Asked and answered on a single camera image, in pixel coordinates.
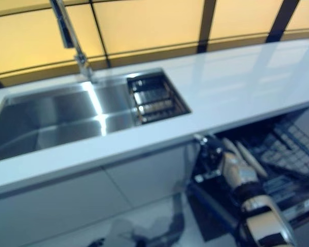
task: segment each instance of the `backsplash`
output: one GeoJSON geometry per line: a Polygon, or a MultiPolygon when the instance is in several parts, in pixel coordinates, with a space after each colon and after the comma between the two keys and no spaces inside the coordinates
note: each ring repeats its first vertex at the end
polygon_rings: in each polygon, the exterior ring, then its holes
{"type": "MultiPolygon", "coordinates": [[[[309,0],[65,0],[94,69],[309,38],[309,0]]],[[[49,0],[0,1],[3,86],[77,73],[49,0]]]]}

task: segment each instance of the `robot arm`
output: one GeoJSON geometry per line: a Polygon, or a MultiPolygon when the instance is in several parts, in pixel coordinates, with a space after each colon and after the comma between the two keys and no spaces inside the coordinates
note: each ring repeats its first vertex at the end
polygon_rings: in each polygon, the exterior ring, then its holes
{"type": "Polygon", "coordinates": [[[297,246],[293,230],[272,198],[265,194],[253,167],[223,144],[220,146],[218,140],[214,144],[209,142],[208,139],[201,142],[201,148],[210,153],[206,158],[212,161],[207,171],[216,169],[240,204],[242,221],[233,235],[246,246],[297,246]]]}

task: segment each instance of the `dishwasher rack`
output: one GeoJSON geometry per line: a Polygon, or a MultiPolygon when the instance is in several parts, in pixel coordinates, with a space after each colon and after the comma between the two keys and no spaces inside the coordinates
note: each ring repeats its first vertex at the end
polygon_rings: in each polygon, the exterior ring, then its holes
{"type": "Polygon", "coordinates": [[[269,174],[261,179],[293,227],[309,220],[309,136],[282,115],[217,133],[241,142],[269,174]]]}

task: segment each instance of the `white countertop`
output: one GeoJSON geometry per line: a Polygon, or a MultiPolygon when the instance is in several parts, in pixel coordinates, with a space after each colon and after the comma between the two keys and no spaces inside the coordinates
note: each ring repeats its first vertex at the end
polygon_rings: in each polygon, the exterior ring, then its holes
{"type": "MultiPolygon", "coordinates": [[[[197,132],[219,131],[309,106],[309,39],[128,65],[100,77],[161,67],[192,113],[0,161],[0,193],[107,164],[197,132]]],[[[79,75],[0,89],[5,96],[73,83],[79,75]]]]}

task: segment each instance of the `sink basin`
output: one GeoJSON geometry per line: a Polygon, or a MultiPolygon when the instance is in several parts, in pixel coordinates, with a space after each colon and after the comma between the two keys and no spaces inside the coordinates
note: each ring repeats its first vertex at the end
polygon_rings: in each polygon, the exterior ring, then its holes
{"type": "Polygon", "coordinates": [[[8,97],[0,160],[189,112],[160,69],[8,97]]]}

